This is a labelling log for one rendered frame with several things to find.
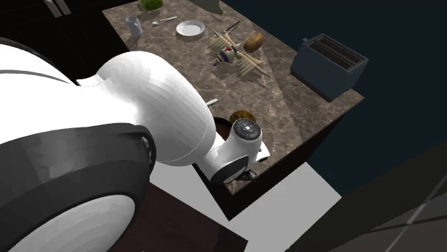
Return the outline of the brown round cookie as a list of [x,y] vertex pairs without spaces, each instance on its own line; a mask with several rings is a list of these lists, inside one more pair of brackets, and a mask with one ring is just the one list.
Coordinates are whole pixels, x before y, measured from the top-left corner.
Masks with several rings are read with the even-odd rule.
[[235,121],[242,119],[242,118],[250,119],[250,120],[253,120],[254,122],[256,121],[255,116],[253,114],[251,114],[250,112],[248,112],[246,110],[238,110],[238,111],[233,112],[230,115],[229,122],[231,124],[233,124],[233,123],[235,123]]

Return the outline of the beige winged toy figure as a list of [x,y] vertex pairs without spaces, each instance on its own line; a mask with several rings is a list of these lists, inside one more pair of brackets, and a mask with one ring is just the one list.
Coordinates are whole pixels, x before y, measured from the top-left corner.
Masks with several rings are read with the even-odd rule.
[[271,75],[265,72],[260,66],[264,63],[255,59],[247,52],[242,52],[239,48],[249,39],[235,44],[229,33],[219,34],[215,29],[211,30],[215,39],[208,45],[208,49],[218,50],[218,54],[213,59],[213,66],[217,67],[222,64],[234,64],[239,68],[240,77],[244,77],[250,72],[256,70],[258,73],[271,78]]

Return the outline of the brown potato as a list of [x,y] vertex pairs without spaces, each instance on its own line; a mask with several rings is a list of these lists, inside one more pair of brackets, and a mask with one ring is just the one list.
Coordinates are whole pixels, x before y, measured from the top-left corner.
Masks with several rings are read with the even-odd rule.
[[264,37],[261,33],[255,34],[249,37],[244,42],[244,51],[248,53],[253,53],[258,50],[264,43]]

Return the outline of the dark blue toaster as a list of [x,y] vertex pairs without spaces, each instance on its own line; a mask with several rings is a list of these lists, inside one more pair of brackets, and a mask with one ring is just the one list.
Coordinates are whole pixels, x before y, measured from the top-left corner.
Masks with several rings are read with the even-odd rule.
[[290,72],[327,102],[352,89],[369,59],[326,34],[304,39]]

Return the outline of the white plate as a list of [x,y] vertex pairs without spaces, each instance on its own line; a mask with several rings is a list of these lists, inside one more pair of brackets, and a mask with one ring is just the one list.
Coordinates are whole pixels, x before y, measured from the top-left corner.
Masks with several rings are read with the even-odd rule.
[[200,35],[204,32],[205,25],[196,20],[188,20],[181,22],[177,27],[176,31],[185,37],[194,37]]

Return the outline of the silver spoon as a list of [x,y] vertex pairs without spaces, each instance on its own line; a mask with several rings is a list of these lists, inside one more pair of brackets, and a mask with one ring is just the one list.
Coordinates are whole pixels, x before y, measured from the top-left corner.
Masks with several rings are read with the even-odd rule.
[[160,20],[157,20],[157,21],[153,21],[152,24],[159,25],[159,24],[162,24],[162,23],[164,23],[166,21],[171,21],[171,20],[174,20],[174,19],[177,19],[177,18],[178,18],[177,16],[172,16],[172,17],[169,17],[169,18],[164,18],[164,19],[160,19]]

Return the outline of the white mug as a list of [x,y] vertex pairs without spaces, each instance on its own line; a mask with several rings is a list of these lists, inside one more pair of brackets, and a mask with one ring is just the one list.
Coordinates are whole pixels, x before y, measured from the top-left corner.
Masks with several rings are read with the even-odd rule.
[[143,30],[141,28],[139,19],[136,16],[128,16],[126,19],[128,24],[128,28],[133,37],[141,37],[143,34]]

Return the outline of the green leafy vegetable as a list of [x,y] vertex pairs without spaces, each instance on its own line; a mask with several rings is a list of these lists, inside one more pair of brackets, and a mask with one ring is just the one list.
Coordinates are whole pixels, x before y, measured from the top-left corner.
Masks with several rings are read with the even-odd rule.
[[163,6],[163,0],[139,0],[138,7],[141,11],[154,11]]

